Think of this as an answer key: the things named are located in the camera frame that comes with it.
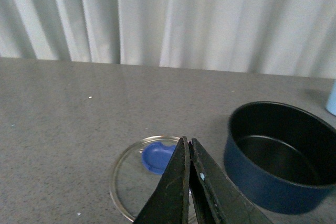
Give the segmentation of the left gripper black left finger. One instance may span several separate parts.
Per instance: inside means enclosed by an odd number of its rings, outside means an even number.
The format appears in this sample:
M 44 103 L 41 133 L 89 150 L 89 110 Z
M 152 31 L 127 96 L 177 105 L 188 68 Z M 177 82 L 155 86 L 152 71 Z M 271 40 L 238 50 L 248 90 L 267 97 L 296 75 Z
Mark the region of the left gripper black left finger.
M 188 223 L 189 181 L 190 150 L 184 136 L 134 223 Z

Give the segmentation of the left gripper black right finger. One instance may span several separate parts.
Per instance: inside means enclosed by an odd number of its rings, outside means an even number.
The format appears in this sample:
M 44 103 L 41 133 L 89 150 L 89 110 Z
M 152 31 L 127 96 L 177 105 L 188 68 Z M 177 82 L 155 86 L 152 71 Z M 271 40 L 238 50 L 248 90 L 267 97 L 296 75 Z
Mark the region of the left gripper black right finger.
M 197 139 L 188 144 L 190 189 L 198 223 L 272 223 L 231 182 Z

